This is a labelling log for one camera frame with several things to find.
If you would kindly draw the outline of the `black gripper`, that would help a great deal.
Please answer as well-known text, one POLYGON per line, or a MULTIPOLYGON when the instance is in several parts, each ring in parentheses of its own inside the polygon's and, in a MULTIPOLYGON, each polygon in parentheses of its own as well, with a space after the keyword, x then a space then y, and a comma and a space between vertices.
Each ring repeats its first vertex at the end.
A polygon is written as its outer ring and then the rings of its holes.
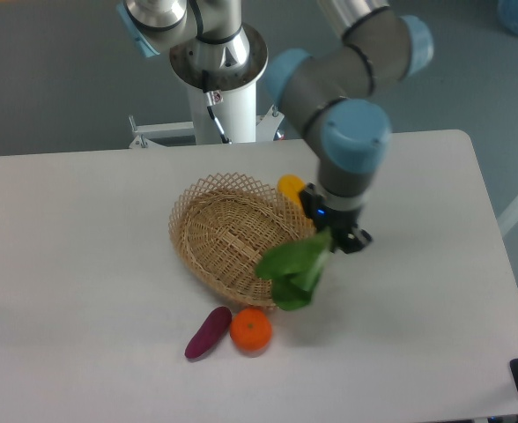
POLYGON ((335 251, 353 254, 373 242, 373 237, 358 224, 363 203, 353 198, 323 194, 313 183, 300 192, 300 200, 306 217, 313 221, 316 231, 329 231, 335 251))

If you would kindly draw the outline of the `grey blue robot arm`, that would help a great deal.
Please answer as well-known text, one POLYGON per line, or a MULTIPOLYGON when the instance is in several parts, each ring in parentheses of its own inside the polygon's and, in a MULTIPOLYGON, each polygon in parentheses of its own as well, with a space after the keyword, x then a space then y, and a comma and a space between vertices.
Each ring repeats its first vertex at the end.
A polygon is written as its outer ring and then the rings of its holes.
POLYGON ((272 140, 288 121, 319 160, 300 202, 332 249, 350 254, 371 242, 359 227, 372 179, 391 137, 377 90, 425 68, 433 37, 385 1, 322 1, 341 45, 315 58, 292 48, 269 58, 244 23, 238 1, 121 1, 117 12, 144 56, 166 55, 186 86, 200 145, 272 140))

